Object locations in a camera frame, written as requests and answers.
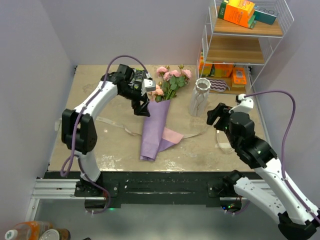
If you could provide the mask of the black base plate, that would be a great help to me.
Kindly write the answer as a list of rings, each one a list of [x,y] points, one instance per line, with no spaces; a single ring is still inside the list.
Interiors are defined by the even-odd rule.
[[[71,195],[84,198],[84,206],[101,210],[107,203],[101,188],[110,193],[109,208],[122,205],[202,205],[217,208],[223,197],[235,198],[227,187],[230,172],[134,172],[103,171],[95,185],[83,180],[79,172],[62,177],[57,171],[45,173],[44,179],[73,183]]]

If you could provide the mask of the orange juice bottle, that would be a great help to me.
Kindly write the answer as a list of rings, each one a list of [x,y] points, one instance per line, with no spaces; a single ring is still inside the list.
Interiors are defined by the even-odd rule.
[[[5,240],[39,240],[42,234],[53,228],[47,221],[27,221],[15,225],[4,234]]]

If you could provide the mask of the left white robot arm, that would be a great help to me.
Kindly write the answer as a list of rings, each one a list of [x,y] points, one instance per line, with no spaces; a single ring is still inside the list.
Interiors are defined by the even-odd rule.
[[[74,109],[65,109],[61,120],[61,141],[70,150],[70,156],[62,165],[61,176],[68,176],[73,159],[77,158],[80,167],[78,188],[92,196],[102,194],[106,197],[94,153],[98,141],[95,121],[116,96],[130,100],[136,116],[149,117],[149,93],[155,89],[156,83],[147,70],[120,64],[116,71],[101,77],[95,90],[81,104]]]

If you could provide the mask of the teal box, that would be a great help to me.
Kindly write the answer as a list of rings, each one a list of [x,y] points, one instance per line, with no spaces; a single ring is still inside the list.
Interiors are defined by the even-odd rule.
[[[264,24],[273,25],[279,12],[272,7],[258,6],[254,7],[255,20]]]

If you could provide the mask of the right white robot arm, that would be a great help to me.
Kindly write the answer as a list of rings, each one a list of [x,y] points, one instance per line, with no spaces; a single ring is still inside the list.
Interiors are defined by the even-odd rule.
[[[270,187],[273,194],[254,185],[243,173],[233,170],[213,190],[220,197],[235,195],[246,198],[268,214],[288,240],[308,240],[319,228],[320,209],[311,203],[303,205],[306,196],[282,170],[276,152],[256,136],[255,123],[248,113],[235,112],[219,103],[207,112],[206,123],[225,133],[239,159],[254,170]]]

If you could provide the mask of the purple wavy eye mask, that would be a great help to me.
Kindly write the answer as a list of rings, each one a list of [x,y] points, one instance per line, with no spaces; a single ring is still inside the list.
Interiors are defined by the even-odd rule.
[[[226,90],[230,90],[229,85],[225,80],[222,79],[209,79],[210,82],[210,90],[218,93],[223,93]]]

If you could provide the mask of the beige ribbon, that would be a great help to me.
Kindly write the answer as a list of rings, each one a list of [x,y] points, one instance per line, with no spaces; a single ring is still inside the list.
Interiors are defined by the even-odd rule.
[[[134,132],[134,131],[131,131],[129,130],[125,125],[123,125],[122,123],[118,123],[118,122],[115,122],[115,121],[112,121],[110,119],[107,119],[107,118],[104,118],[104,117],[100,117],[98,116],[97,117],[97,120],[99,122],[102,122],[102,123],[105,123],[105,124],[108,124],[108,125],[111,125],[111,126],[114,126],[114,127],[117,127],[117,128],[120,128],[120,129],[124,129],[129,135],[132,135],[132,136],[141,136],[142,134],[141,133],[138,133],[138,132]],[[59,118],[55,124],[54,124],[54,130],[56,132],[58,132],[61,128],[61,122],[62,122],[62,119]],[[185,134],[183,135],[183,137],[181,137],[181,140],[182,139],[189,139],[189,138],[193,138],[193,137],[197,137],[197,136],[200,136],[200,135],[203,135],[205,132],[207,131],[207,128],[205,128],[203,131],[201,132],[198,132],[198,133],[192,133],[192,134]],[[232,148],[231,148],[231,145],[227,142],[220,142],[220,131],[219,130],[216,130],[216,144],[215,144],[215,147],[216,148],[219,148],[221,149],[221,151],[224,153],[224,154],[231,154],[232,153]]]

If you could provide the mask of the orange green box top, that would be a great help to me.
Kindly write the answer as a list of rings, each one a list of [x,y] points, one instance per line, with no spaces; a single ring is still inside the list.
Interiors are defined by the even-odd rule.
[[[256,4],[249,0],[223,0],[219,6],[217,17],[238,26],[253,29]]]

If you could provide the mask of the aluminium rail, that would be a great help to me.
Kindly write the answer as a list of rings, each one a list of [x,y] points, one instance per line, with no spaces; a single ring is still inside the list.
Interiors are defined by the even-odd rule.
[[[103,200],[103,197],[75,196],[77,179],[37,179],[24,221],[35,219],[40,200]]]

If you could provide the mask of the white ribbed ceramic vase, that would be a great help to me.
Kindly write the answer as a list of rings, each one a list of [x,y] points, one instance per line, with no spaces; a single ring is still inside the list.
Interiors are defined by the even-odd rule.
[[[211,83],[207,78],[199,78],[195,82],[189,105],[189,114],[193,117],[200,117],[205,111]]]

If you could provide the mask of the orange packet bottom right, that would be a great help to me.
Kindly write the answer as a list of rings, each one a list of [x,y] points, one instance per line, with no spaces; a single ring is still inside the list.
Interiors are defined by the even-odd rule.
[[[243,67],[234,67],[231,74],[233,88],[244,88],[247,85],[247,77]]]

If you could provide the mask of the pink rose bouquet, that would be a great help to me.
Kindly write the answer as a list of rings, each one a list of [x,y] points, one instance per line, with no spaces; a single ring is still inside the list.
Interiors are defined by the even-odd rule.
[[[177,96],[177,91],[189,84],[192,71],[185,68],[183,64],[178,66],[179,70],[170,70],[170,66],[160,66],[156,74],[161,81],[156,85],[154,91],[148,92],[148,98],[153,102],[168,101]]]

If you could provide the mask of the black green product box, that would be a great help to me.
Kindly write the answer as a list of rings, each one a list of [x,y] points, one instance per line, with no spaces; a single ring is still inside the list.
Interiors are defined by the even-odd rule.
[[[147,76],[146,70],[133,68],[133,73],[130,77],[129,86],[133,90],[140,91],[142,89],[142,84],[146,76]]]

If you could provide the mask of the purple wrapping paper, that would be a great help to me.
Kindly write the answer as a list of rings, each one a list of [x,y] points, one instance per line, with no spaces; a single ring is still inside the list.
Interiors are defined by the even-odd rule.
[[[146,117],[143,123],[140,160],[154,161],[158,152],[172,146],[168,140],[163,138],[170,103],[170,100],[165,100],[151,101],[148,104],[150,117]]]

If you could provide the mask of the orange box bottom left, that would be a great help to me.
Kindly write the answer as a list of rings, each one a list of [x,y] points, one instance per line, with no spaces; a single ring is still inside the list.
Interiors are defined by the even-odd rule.
[[[205,63],[203,51],[200,52],[198,59],[198,72],[200,77],[213,77],[215,72],[212,63]]]

